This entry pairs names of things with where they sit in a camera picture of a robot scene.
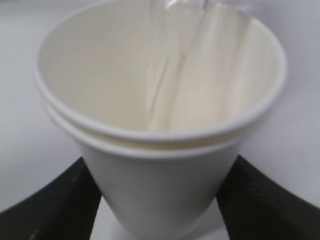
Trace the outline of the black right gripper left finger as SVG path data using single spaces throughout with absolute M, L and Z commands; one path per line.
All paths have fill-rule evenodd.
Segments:
M 44 188 L 0 214 L 2 240 L 88 240 L 102 194 L 79 158 Z

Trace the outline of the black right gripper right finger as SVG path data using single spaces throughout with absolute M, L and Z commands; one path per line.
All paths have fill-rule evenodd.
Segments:
M 216 196 L 231 240 L 318 240 L 320 209 L 239 156 Z

